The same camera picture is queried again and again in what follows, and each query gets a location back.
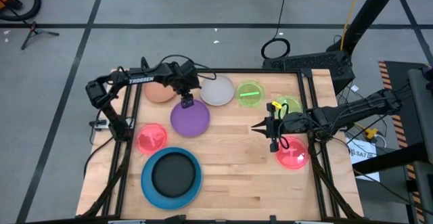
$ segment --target green bowl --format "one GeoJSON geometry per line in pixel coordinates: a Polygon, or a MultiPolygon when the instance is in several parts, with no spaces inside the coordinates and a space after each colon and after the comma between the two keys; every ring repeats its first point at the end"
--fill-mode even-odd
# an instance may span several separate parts
{"type": "Polygon", "coordinates": [[[257,106],[264,97],[263,87],[256,81],[244,81],[236,89],[236,98],[243,106],[257,106]]]}
{"type": "MultiPolygon", "coordinates": [[[[282,96],[279,96],[275,101],[278,102],[281,105],[284,104],[284,103],[286,103],[287,105],[289,105],[289,113],[292,113],[292,112],[303,112],[302,105],[298,102],[297,99],[295,99],[292,96],[282,95],[282,96]]],[[[283,108],[280,109],[280,110],[281,110],[281,117],[283,118],[284,114],[286,113],[287,106],[283,106],[283,108]]],[[[278,111],[280,111],[280,110],[277,109],[275,111],[275,118],[278,118],[278,111]]]]}

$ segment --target black metal frame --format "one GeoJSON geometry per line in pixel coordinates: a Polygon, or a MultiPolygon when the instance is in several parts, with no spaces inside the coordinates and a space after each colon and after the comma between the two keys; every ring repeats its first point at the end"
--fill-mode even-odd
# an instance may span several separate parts
{"type": "MultiPolygon", "coordinates": [[[[304,77],[306,77],[306,80],[309,83],[309,91],[310,91],[310,95],[311,95],[311,105],[313,107],[318,106],[317,96],[315,93],[315,86],[314,86],[313,75],[312,75],[311,69],[275,71],[275,70],[267,70],[267,69],[260,69],[260,68],[251,68],[251,69],[243,69],[243,68],[215,68],[215,69],[210,69],[209,68],[209,69],[198,69],[198,72],[202,72],[202,73],[216,72],[216,73],[274,73],[274,74],[275,73],[278,73],[278,74],[284,73],[284,74],[296,74],[297,80],[298,80],[299,91],[300,91],[300,98],[301,98],[301,102],[302,102],[304,110],[306,110],[308,107],[308,103],[307,103],[307,99],[306,99],[306,93],[305,93],[304,80],[303,80],[304,77]]],[[[121,114],[123,116],[127,115],[127,110],[128,110],[129,102],[131,99],[131,91],[132,91],[131,86],[128,86],[126,88],[125,97],[124,97],[124,101],[123,101],[123,105],[122,105],[121,114]]],[[[131,119],[133,120],[133,124],[132,124],[133,128],[135,128],[135,123],[137,120],[140,97],[141,97],[141,86],[137,86],[136,91],[135,91],[135,98],[134,98],[134,103],[133,103],[132,115],[131,115],[131,119]]],[[[124,157],[127,158],[127,162],[129,162],[131,159],[131,148],[132,148],[133,140],[130,139],[126,143],[127,143],[126,149],[125,149],[126,155],[124,155],[124,157]]],[[[311,135],[309,135],[309,143],[314,143],[314,139],[311,137],[311,135]]],[[[120,157],[121,144],[122,144],[122,142],[117,141],[116,145],[114,146],[112,164],[110,166],[110,174],[109,174],[108,179],[113,178],[113,175],[116,172],[118,159],[120,157]]],[[[323,168],[325,169],[327,177],[332,182],[332,170],[331,170],[331,166],[329,163],[329,156],[327,155],[326,145],[321,144],[320,147],[321,147],[322,156],[323,156],[323,159],[322,159],[323,168]]],[[[122,213],[122,205],[123,205],[124,191],[125,191],[126,183],[127,183],[129,164],[126,165],[126,168],[127,168],[127,170],[124,172],[124,174],[122,175],[122,177],[120,179],[120,184],[118,187],[118,198],[116,201],[116,208],[115,208],[114,215],[108,214],[109,209],[110,209],[110,202],[111,202],[111,198],[112,198],[112,195],[110,193],[110,195],[106,199],[106,202],[104,203],[101,216],[98,216],[98,217],[80,217],[80,216],[78,216],[75,219],[43,221],[43,222],[39,222],[39,223],[50,223],[50,224],[56,224],[56,223],[82,223],[82,224],[83,223],[93,223],[94,224],[94,223],[107,223],[108,221],[121,220],[120,217],[121,217],[121,213],[122,213]]],[[[332,223],[354,223],[354,224],[355,223],[366,223],[366,224],[368,224],[368,223],[387,224],[388,223],[388,224],[392,224],[389,222],[369,221],[367,219],[340,218],[338,205],[331,194],[329,195],[329,198],[331,200],[333,217],[329,217],[327,215],[327,212],[326,212],[325,199],[323,197],[323,189],[322,189],[321,179],[316,172],[314,172],[313,175],[314,175],[314,179],[315,179],[315,189],[316,189],[316,194],[317,194],[317,203],[319,206],[319,213],[320,213],[321,221],[332,222],[332,223]]],[[[184,223],[185,220],[186,220],[185,216],[174,216],[174,217],[170,217],[167,219],[161,219],[161,220],[145,220],[145,222],[146,223],[181,224],[181,223],[184,223]]],[[[197,223],[197,224],[206,224],[206,223],[215,224],[218,222],[217,220],[186,220],[186,221],[188,223],[197,223]]],[[[287,223],[287,224],[292,224],[292,223],[295,223],[295,221],[278,221],[275,216],[270,216],[269,221],[230,221],[230,220],[227,220],[227,223],[228,222],[230,222],[230,224],[247,224],[247,223],[256,223],[256,224],[287,223]]]]}
{"type": "MultiPolygon", "coordinates": [[[[307,99],[306,99],[306,93],[305,93],[305,87],[304,87],[304,81],[302,79],[305,76],[307,78],[308,83],[309,83],[309,91],[310,91],[310,95],[311,95],[311,104],[313,107],[318,106],[311,69],[275,71],[275,70],[271,70],[271,69],[266,70],[266,69],[262,69],[262,68],[251,68],[251,69],[245,69],[245,68],[213,68],[213,69],[201,68],[201,69],[198,69],[198,72],[202,72],[202,73],[215,72],[215,73],[284,73],[284,74],[296,74],[297,79],[298,79],[300,98],[301,98],[301,102],[302,102],[304,110],[307,109],[307,107],[308,107],[307,99]]],[[[134,100],[134,104],[133,104],[133,112],[132,112],[132,117],[131,117],[133,120],[133,127],[134,128],[135,128],[135,122],[136,122],[137,114],[138,114],[138,106],[139,106],[140,96],[141,96],[141,86],[137,86],[136,93],[135,93],[135,100],[134,100]]],[[[127,110],[128,110],[127,108],[129,105],[130,98],[131,98],[131,86],[128,86],[127,90],[125,92],[125,97],[124,97],[124,101],[123,101],[123,105],[122,105],[122,111],[121,111],[122,116],[127,115],[127,110]]],[[[127,149],[128,148],[131,149],[132,141],[133,141],[132,139],[127,141],[127,145],[126,145],[127,149]]],[[[116,145],[114,146],[112,163],[110,166],[110,174],[108,177],[109,180],[111,178],[113,178],[113,175],[117,169],[118,159],[120,157],[121,143],[122,142],[117,141],[116,145]]],[[[313,138],[309,137],[309,143],[313,143],[313,138]]],[[[328,178],[332,182],[332,172],[331,172],[331,166],[329,164],[329,157],[327,155],[326,145],[323,144],[323,145],[321,145],[321,147],[322,147],[322,151],[323,151],[323,166],[325,168],[325,171],[327,173],[328,178]]],[[[128,155],[125,155],[124,157],[127,157],[128,162],[129,162],[130,156],[131,156],[131,151],[125,150],[125,152],[128,152],[128,155]]],[[[124,175],[120,179],[118,198],[117,198],[117,202],[116,202],[116,209],[115,209],[114,215],[112,216],[115,219],[120,219],[120,216],[122,213],[123,197],[124,197],[124,191],[125,191],[125,187],[126,187],[128,167],[129,166],[127,166],[127,170],[125,171],[124,175]]],[[[319,204],[319,212],[320,212],[321,218],[323,219],[323,218],[326,218],[327,215],[326,215],[325,200],[323,197],[322,184],[321,184],[321,180],[320,180],[319,176],[316,173],[314,173],[314,179],[315,179],[315,188],[316,188],[316,193],[317,193],[317,201],[319,204]]],[[[330,197],[330,200],[332,203],[332,212],[333,212],[334,216],[340,217],[340,213],[339,213],[339,209],[338,209],[338,205],[337,205],[336,201],[332,198],[331,195],[329,197],[330,197]]],[[[102,214],[101,214],[102,217],[108,215],[108,212],[110,209],[110,203],[111,203],[111,195],[107,198],[106,202],[104,203],[104,206],[102,209],[102,214]]],[[[158,222],[161,222],[163,220],[152,220],[152,221],[155,221],[156,223],[158,223],[158,222]]]]}

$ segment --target purple plate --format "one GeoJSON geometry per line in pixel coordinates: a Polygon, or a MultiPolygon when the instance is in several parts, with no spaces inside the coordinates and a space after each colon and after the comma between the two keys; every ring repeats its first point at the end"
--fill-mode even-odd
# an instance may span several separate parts
{"type": "Polygon", "coordinates": [[[178,103],[171,111],[170,121],[178,134],[184,137],[195,137],[209,127],[209,109],[197,99],[194,100],[193,106],[185,109],[178,103]]]}

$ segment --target blue bowl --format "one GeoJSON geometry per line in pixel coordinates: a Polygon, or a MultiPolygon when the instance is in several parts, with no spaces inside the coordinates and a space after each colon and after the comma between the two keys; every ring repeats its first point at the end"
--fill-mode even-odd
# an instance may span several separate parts
{"type": "Polygon", "coordinates": [[[143,190],[144,196],[147,198],[147,200],[149,200],[149,202],[154,206],[164,210],[176,210],[183,208],[192,200],[194,200],[200,191],[202,180],[202,169],[200,168],[200,164],[198,163],[196,157],[191,152],[183,148],[169,147],[156,152],[149,158],[149,160],[147,160],[146,164],[144,165],[143,172],[141,173],[141,189],[143,190]],[[152,171],[155,167],[155,164],[159,159],[161,159],[161,157],[170,153],[178,153],[187,156],[193,162],[193,165],[196,169],[196,177],[191,188],[185,194],[177,198],[168,198],[163,196],[156,191],[154,184],[152,183],[152,171]]]}

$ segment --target yellow cable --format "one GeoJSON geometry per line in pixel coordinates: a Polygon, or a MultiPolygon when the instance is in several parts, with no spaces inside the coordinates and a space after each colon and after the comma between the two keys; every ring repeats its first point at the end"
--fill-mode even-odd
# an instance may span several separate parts
{"type": "Polygon", "coordinates": [[[347,24],[348,24],[349,21],[350,21],[350,17],[352,16],[352,11],[353,11],[353,8],[355,7],[355,3],[356,3],[356,2],[357,2],[357,0],[353,0],[353,1],[352,1],[352,6],[350,7],[349,14],[347,15],[346,23],[344,24],[343,35],[341,36],[340,51],[343,50],[344,35],[346,35],[347,24]]]}

